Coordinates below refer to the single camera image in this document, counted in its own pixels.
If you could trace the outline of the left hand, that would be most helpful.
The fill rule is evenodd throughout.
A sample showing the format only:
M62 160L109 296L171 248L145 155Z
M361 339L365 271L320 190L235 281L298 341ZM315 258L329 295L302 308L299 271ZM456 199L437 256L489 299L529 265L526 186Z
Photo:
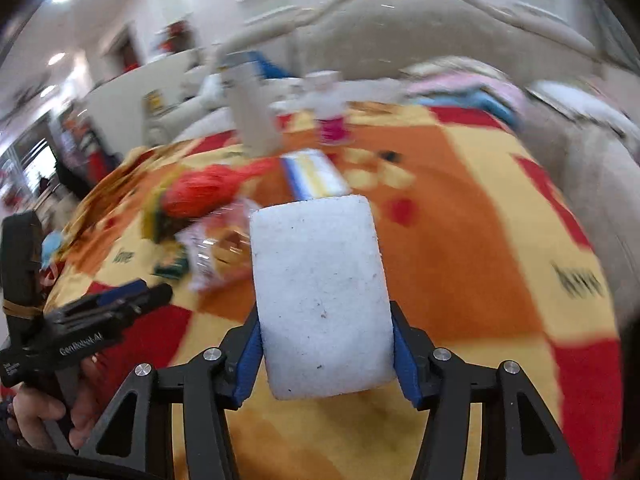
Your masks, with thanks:
M70 430L70 446L79 450L98 421L101 408L96 398L96 386L101 385L102 373L98 359L84 359L80 364L76 399L70 408L73 427ZM66 414L61 401L37 389L21 386L12 401L10 429L17 432L31 448L54 451L54 442L44 426L45 422L57 422Z

